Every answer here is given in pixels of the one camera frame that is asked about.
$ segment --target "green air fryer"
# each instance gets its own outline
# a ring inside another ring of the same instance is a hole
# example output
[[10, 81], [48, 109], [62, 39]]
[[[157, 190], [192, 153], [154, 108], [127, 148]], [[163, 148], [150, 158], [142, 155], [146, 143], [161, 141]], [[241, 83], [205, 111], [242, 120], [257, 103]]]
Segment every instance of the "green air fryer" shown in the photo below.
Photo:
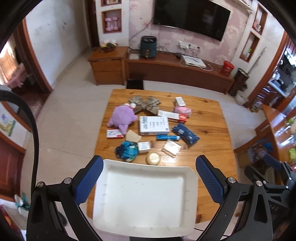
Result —
[[155, 58], [157, 48], [157, 38], [154, 36], [142, 36], [140, 46], [140, 56], [145, 58]]

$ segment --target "red bucket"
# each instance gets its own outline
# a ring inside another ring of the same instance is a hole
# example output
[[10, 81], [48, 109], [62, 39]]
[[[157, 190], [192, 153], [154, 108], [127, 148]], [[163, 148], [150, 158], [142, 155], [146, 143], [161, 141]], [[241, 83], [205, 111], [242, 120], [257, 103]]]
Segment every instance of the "red bucket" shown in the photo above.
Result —
[[223, 65], [223, 71], [227, 74], [230, 75], [231, 71], [233, 71], [234, 69], [234, 65], [230, 62], [228, 62], [227, 60], [224, 61], [224, 65]]

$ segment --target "purple plush toy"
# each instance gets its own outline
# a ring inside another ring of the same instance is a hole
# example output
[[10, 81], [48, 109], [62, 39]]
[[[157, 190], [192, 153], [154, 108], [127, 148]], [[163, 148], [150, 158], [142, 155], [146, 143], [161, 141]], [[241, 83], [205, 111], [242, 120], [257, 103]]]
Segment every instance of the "purple plush toy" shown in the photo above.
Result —
[[138, 117], [135, 115], [133, 109], [128, 106], [121, 105], [115, 107], [107, 126], [116, 126], [121, 130], [122, 134], [125, 135], [128, 125], [137, 119]]

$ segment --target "blue tube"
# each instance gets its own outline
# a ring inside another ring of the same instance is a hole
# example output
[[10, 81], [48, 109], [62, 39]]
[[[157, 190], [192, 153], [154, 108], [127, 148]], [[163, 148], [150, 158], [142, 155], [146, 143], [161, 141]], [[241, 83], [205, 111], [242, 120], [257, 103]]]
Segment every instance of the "blue tube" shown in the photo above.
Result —
[[180, 136], [166, 136], [166, 135], [157, 135], [156, 139], [157, 140], [164, 140], [166, 141], [167, 139], [171, 139], [172, 141], [178, 141], [180, 140]]

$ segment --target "pink package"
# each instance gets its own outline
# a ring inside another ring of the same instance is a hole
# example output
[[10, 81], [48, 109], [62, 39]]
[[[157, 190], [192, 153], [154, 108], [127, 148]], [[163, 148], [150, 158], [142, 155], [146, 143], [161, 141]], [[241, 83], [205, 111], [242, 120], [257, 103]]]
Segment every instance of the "pink package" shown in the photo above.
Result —
[[187, 117], [191, 116], [192, 110], [187, 107], [182, 107], [182, 106], [176, 106], [173, 110], [173, 112], [178, 113], [178, 114], [185, 114]]

